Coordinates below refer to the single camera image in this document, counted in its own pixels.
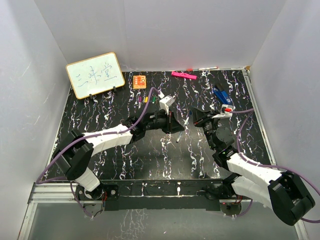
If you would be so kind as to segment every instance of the pink highlighter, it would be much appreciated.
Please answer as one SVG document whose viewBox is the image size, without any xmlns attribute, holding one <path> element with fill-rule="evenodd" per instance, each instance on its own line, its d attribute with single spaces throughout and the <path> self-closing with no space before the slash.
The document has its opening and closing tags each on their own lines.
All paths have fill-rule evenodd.
<svg viewBox="0 0 320 240">
<path fill-rule="evenodd" d="M 196 75 L 190 75 L 190 74 L 187 74 L 187 73 L 176 72 L 176 71 L 172 71 L 171 76 L 185 78 L 185 79 L 193 79 L 193 80 L 197 79 Z"/>
</svg>

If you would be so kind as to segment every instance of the yellow object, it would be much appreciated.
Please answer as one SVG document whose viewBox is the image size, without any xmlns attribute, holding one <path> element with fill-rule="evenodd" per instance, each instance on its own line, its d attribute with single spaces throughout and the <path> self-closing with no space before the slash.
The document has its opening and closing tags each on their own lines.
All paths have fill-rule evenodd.
<svg viewBox="0 0 320 240">
<path fill-rule="evenodd" d="M 146 76 L 133 76 L 133 89 L 146 89 L 147 80 Z"/>
</svg>

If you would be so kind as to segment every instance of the white cable clip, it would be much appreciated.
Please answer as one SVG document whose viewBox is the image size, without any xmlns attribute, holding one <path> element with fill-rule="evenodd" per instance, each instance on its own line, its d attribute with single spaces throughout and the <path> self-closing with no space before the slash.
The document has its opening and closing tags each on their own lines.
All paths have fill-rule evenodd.
<svg viewBox="0 0 320 240">
<path fill-rule="evenodd" d="M 165 97 L 165 95 L 162 93 L 162 91 L 159 92 L 158 94 L 159 98 L 163 99 Z"/>
<path fill-rule="evenodd" d="M 116 131 L 116 145 L 118 145 L 119 142 L 119 131 Z"/>
</svg>

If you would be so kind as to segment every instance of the black marbled tabletop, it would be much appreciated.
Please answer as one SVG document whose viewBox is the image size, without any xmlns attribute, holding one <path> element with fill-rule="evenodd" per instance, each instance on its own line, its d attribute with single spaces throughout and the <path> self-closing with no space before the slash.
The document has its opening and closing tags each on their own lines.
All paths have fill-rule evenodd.
<svg viewBox="0 0 320 240">
<path fill-rule="evenodd" d="M 93 96 L 92 99 L 76 99 L 70 90 L 56 144 L 70 130 L 96 132 L 113 128 L 129 116 L 142 112 L 145 103 L 139 104 L 139 96 L 144 99 L 151 87 L 161 90 L 164 95 L 171 95 L 175 103 L 171 108 L 183 124 L 191 106 L 203 110 L 221 108 L 221 102 L 213 94 L 213 86 L 221 83 L 230 95 L 236 111 L 253 107 L 245 79 L 241 70 L 193 71 L 196 80 L 171 76 L 168 71 L 124 72 L 125 85 L 117 92 L 108 91 Z M 147 88 L 134 90 L 133 76 L 145 75 Z M 148 111 L 159 109 L 159 100 L 150 103 Z M 244 114 L 234 114 L 231 119 L 221 119 L 220 124 L 228 127 L 236 135 L 246 118 Z M 209 149 L 202 128 L 193 126 L 192 118 L 188 121 L 179 143 L 179 133 L 164 134 L 161 130 L 147 131 L 145 137 L 134 144 L 107 149 L 92 157 L 89 168 L 101 180 L 145 179 L 198 179 L 225 178 L 230 173 L 218 167 Z M 242 130 L 241 147 L 243 152 L 255 161 L 269 164 L 269 158 L 256 116 L 253 115 Z M 47 178 L 62 176 L 63 173 L 54 165 Z"/>
</svg>

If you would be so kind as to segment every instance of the pen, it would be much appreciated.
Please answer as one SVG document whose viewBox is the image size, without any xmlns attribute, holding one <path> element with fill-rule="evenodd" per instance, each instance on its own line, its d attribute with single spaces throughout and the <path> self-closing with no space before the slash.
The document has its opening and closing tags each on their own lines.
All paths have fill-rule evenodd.
<svg viewBox="0 0 320 240">
<path fill-rule="evenodd" d="M 205 67 L 205 68 L 199 68 L 198 70 L 202 71 L 202 70 L 211 70 L 211 69 L 217 69 L 217 66 L 213 66 L 213 67 Z"/>
</svg>

